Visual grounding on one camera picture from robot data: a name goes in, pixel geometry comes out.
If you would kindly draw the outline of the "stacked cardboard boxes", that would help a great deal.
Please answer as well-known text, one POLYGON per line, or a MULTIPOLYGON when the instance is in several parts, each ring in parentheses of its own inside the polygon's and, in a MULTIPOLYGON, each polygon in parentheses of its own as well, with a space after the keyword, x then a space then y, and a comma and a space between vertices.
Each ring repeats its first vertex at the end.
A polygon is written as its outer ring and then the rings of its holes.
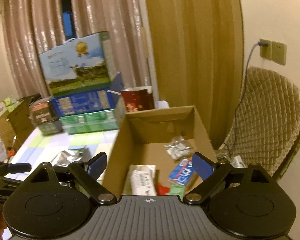
POLYGON ((17 101, 13 105, 6 107, 0 103, 0 138, 6 148, 19 150, 25 140, 34 130, 34 125, 30 119, 30 109, 25 100, 17 101))

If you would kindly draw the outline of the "yellow brown curtain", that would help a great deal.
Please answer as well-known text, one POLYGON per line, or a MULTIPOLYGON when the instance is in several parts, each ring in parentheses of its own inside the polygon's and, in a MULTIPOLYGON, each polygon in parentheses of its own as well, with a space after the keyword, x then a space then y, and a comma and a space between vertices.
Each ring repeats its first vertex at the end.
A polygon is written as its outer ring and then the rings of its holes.
POLYGON ((240 0, 146 0, 159 97, 194 105, 211 144, 224 142, 243 75, 240 0))

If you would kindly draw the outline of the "quilted beige chair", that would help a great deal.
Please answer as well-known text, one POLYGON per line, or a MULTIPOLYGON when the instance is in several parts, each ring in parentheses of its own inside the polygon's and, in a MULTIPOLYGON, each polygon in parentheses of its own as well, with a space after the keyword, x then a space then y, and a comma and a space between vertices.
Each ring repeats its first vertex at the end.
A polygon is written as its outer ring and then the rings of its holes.
POLYGON ((300 148, 300 89, 285 76, 249 67, 244 98, 220 146, 281 178, 300 148))

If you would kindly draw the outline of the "clear plastic packet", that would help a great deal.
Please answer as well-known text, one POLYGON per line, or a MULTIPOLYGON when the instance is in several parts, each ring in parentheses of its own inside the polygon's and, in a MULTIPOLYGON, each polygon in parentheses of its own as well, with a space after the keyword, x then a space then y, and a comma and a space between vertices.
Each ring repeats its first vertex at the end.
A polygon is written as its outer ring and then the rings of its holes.
POLYGON ((173 137, 171 142, 164 145, 164 148, 173 160, 188 157, 193 153, 191 143, 182 136, 173 137))

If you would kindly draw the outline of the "dark red gift box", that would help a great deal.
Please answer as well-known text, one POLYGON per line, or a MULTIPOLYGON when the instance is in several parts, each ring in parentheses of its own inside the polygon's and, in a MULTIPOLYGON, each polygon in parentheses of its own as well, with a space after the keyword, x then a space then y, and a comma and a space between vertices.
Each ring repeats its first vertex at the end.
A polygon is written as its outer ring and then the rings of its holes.
POLYGON ((120 93, 128 113, 155 109, 152 86, 128 88, 120 93))

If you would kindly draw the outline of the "beige curtain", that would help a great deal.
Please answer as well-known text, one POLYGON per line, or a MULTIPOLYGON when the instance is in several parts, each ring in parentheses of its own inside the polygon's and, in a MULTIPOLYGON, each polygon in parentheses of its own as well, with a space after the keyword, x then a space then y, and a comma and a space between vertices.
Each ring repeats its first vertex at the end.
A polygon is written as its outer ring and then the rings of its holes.
POLYGON ((108 31, 126 87, 151 83, 139 0, 3 0, 2 24, 20 96, 49 95, 39 54, 73 37, 108 31))

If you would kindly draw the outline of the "white power strip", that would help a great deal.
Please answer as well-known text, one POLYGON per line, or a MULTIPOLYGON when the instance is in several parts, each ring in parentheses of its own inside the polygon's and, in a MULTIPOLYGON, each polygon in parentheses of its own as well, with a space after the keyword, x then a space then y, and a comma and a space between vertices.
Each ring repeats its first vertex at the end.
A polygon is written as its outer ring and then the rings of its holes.
POLYGON ((243 160, 239 155, 231 158, 228 155, 225 155, 223 158, 225 159, 226 162, 230 163, 233 167, 246 168, 246 165, 243 163, 243 160))

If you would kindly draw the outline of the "silver green foil bag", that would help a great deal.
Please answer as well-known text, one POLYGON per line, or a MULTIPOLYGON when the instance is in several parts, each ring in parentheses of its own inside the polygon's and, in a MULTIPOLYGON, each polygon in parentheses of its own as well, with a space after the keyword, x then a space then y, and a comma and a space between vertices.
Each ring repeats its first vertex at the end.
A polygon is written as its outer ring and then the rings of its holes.
POLYGON ((52 166, 67 167, 74 161, 80 161, 86 156, 90 156, 90 150, 87 146, 82 148, 71 148, 59 152, 51 161, 52 166))

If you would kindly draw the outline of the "checked tablecloth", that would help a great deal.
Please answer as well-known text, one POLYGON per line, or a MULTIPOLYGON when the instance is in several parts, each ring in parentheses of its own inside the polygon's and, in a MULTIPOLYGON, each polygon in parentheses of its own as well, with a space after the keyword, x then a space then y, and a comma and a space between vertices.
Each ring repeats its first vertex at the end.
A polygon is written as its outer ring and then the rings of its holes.
POLYGON ((100 152, 109 157, 118 130, 69 135, 58 133, 44 136, 35 129, 25 140, 19 151, 11 159, 11 163, 30 163, 34 170, 40 163, 52 162, 64 150, 85 148, 83 161, 87 161, 100 152))

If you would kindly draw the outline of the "blue milk carton box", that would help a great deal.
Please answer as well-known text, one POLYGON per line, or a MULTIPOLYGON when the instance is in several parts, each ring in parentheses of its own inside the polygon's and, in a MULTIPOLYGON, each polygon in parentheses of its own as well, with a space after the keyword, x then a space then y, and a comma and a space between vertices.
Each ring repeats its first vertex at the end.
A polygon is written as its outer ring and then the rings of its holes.
POLYGON ((124 88, 122 75, 118 72, 108 87, 59 96, 53 98, 52 103, 59 117, 114 109, 120 99, 115 92, 124 88))

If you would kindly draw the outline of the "cow picture milk carton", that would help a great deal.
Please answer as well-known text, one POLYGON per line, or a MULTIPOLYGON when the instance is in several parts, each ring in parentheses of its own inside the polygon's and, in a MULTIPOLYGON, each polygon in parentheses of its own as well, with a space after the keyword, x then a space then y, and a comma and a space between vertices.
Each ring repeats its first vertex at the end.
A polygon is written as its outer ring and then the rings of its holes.
POLYGON ((77 37, 39 55, 51 94, 104 87, 117 76, 109 33, 77 37))

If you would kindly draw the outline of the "blue white clear box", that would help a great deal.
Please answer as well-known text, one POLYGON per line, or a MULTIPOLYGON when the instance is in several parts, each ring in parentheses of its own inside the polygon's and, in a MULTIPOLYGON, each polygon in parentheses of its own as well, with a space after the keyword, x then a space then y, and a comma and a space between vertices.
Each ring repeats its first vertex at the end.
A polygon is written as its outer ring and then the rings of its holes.
POLYGON ((171 183, 187 188, 194 180, 195 175, 192 160, 183 158, 172 170, 168 178, 171 183))

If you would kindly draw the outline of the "red snack packet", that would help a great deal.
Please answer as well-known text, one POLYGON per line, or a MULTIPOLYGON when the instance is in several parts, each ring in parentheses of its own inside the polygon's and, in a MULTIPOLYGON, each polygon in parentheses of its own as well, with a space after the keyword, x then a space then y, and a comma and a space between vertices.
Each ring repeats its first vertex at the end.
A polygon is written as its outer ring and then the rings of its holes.
POLYGON ((166 196, 169 194, 169 191, 170 191, 169 187, 165 187, 160 184, 156 184, 155 188, 156 188, 156 192, 157 192, 158 196, 166 196))

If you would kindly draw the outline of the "black noodle bowl package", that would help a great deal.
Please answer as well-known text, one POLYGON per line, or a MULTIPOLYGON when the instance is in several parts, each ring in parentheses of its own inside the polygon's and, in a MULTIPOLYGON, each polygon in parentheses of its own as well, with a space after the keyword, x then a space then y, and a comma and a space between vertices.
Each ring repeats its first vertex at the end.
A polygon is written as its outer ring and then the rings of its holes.
POLYGON ((52 98, 37 100, 30 106, 31 120, 44 136, 63 132, 62 123, 59 119, 52 98))

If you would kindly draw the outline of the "white paper packet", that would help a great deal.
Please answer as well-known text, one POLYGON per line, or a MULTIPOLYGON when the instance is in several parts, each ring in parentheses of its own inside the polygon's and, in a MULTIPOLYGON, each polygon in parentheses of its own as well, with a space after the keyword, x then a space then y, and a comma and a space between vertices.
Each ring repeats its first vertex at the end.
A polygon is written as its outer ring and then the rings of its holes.
POLYGON ((123 186, 123 195, 156 196, 155 165, 130 165, 123 186))

